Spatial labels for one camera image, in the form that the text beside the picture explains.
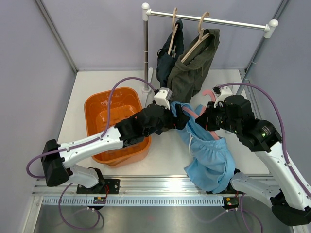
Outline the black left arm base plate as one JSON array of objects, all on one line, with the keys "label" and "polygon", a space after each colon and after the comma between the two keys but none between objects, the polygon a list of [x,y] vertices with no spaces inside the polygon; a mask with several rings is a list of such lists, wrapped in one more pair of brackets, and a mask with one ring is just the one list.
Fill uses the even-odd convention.
[{"label": "black left arm base plate", "polygon": [[78,185],[77,194],[97,195],[97,194],[118,194],[120,189],[120,179],[105,179],[104,184],[97,184],[92,188]]}]

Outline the olive green shorts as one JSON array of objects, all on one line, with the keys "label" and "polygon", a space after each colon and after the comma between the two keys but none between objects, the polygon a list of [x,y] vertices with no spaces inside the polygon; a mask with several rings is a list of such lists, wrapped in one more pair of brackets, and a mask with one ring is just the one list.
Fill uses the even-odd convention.
[{"label": "olive green shorts", "polygon": [[182,58],[197,42],[199,37],[196,37],[178,57],[168,76],[167,87],[172,91],[171,101],[189,103],[201,90],[220,43],[220,30],[205,29],[204,34],[209,34],[209,37],[183,62]]}]

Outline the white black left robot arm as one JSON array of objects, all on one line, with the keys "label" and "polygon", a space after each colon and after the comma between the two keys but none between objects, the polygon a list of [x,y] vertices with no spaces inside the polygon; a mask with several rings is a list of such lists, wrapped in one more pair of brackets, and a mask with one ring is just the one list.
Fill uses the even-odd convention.
[{"label": "white black left robot arm", "polygon": [[46,185],[55,187],[69,182],[88,188],[95,194],[100,193],[104,189],[100,170],[79,166],[78,162],[103,152],[138,144],[153,133],[161,134],[164,128],[182,130],[189,119],[180,104],[175,104],[173,109],[166,109],[153,103],[103,133],[63,144],[50,140],[45,146],[47,155],[41,159]]}]

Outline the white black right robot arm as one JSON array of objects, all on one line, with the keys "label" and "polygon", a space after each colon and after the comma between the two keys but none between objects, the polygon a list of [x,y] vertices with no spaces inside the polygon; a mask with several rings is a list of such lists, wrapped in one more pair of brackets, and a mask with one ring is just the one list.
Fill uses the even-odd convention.
[{"label": "white black right robot arm", "polygon": [[236,135],[238,140],[265,164],[279,188],[258,182],[242,172],[220,180],[224,192],[233,190],[248,194],[268,206],[287,226],[307,225],[311,222],[311,199],[293,172],[296,166],[283,152],[282,138],[267,120],[255,118],[249,100],[242,95],[231,95],[217,102],[209,102],[196,123],[207,131],[223,129]]}]

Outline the beige hanger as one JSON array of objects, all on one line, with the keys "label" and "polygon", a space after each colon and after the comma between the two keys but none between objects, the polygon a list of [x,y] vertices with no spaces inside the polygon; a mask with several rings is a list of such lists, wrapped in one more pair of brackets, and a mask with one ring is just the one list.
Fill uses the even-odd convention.
[{"label": "beige hanger", "polygon": [[174,58],[174,50],[173,50],[173,43],[174,43],[174,37],[176,34],[176,31],[178,29],[178,24],[176,23],[176,15],[177,15],[177,8],[175,7],[173,10],[173,16],[172,16],[172,35],[171,35],[171,40],[169,44],[169,49],[168,49],[168,55],[170,55],[172,58]]},{"label": "beige hanger", "polygon": [[202,27],[202,23],[206,17],[209,17],[209,12],[205,12],[200,18],[198,24],[198,39],[194,43],[194,45],[190,47],[188,52],[183,56],[183,58],[181,59],[182,63],[184,63],[188,59],[188,57],[195,51],[195,49],[210,36],[209,33],[204,34],[204,28]]}]

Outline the light blue shorts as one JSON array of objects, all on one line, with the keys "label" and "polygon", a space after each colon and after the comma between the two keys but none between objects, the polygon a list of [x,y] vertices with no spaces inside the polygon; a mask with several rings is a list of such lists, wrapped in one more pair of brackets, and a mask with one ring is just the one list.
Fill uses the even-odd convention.
[{"label": "light blue shorts", "polygon": [[184,171],[200,189],[213,194],[224,191],[236,168],[226,139],[206,131],[195,122],[203,110],[202,105],[193,109],[188,103],[174,101],[171,103],[174,116],[176,104],[180,104],[183,113],[190,118],[182,130],[177,130],[181,140],[187,145],[187,154],[192,158],[191,163],[184,167]]}]

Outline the navy blue shorts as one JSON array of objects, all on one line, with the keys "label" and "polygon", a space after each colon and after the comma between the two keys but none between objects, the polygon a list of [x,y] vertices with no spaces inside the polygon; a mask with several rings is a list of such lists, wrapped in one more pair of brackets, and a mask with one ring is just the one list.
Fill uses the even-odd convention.
[{"label": "navy blue shorts", "polygon": [[166,87],[169,74],[177,61],[177,58],[184,52],[183,22],[176,22],[177,30],[170,48],[172,33],[169,35],[163,47],[157,52],[156,78],[160,82],[160,87]]}]

